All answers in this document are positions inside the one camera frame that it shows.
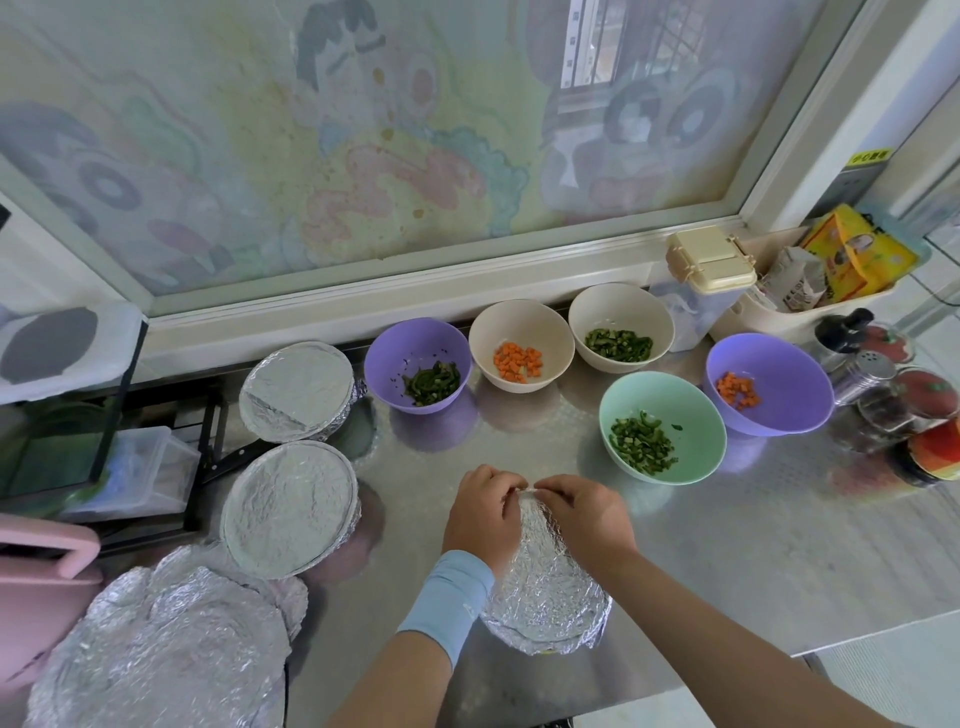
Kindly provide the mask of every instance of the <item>frosted glass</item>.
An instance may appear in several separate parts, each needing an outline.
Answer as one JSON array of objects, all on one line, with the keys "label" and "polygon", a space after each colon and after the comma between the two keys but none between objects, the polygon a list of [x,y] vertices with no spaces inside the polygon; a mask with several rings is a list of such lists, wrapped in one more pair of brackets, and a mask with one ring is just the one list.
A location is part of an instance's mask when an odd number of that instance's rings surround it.
[{"label": "frosted glass", "polygon": [[712,202],[822,5],[5,0],[0,152],[155,295]]}]

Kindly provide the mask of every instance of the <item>yellow package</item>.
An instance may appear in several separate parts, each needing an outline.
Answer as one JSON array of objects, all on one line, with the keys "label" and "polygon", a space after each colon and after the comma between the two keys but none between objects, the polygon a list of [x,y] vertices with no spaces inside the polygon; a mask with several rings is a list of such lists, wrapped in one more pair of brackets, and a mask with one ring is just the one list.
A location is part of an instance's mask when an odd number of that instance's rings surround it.
[{"label": "yellow package", "polygon": [[817,304],[869,296],[903,278],[919,256],[849,205],[825,215],[800,244],[827,268],[827,292]]}]

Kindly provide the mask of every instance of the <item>beige lid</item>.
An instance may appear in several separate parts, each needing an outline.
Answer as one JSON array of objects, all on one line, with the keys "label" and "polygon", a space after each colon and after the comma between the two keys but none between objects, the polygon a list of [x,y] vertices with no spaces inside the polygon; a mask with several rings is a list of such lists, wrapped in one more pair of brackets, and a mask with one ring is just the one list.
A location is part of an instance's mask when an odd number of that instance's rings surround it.
[{"label": "beige lid", "polygon": [[667,244],[670,273],[697,293],[734,291],[756,283],[753,257],[740,250],[736,237],[716,226],[674,232]]}]

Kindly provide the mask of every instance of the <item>purple bowl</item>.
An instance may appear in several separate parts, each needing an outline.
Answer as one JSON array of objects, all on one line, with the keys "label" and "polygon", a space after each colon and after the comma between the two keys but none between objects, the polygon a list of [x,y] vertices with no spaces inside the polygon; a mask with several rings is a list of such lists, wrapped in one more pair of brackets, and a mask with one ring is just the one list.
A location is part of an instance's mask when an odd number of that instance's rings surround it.
[{"label": "purple bowl", "polygon": [[[752,379],[760,404],[740,412],[728,405],[716,390],[727,372]],[[714,345],[704,389],[727,427],[757,437],[809,432],[833,413],[833,387],[813,357],[762,333],[738,333]]]},{"label": "purple bowl", "polygon": [[[403,376],[429,369],[437,361],[456,363],[460,386],[445,400],[417,407],[403,394]],[[371,391],[394,409],[412,415],[429,415],[452,404],[467,386],[472,369],[466,336],[437,319],[411,319],[388,328],[373,341],[363,364],[364,379]]]}]

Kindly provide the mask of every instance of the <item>mint green bowl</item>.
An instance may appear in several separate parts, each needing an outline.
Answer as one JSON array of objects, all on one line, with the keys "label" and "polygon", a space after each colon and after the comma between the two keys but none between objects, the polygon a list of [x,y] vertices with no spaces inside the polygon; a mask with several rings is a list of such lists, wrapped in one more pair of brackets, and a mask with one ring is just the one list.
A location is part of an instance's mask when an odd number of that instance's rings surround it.
[{"label": "mint green bowl", "polygon": [[[663,420],[663,434],[673,443],[672,456],[680,461],[657,475],[631,468],[610,444],[613,424],[639,417],[641,410]],[[727,429],[713,402],[695,384],[664,372],[635,372],[611,384],[600,401],[600,432],[620,470],[650,483],[696,483],[717,469],[727,451]]]}]

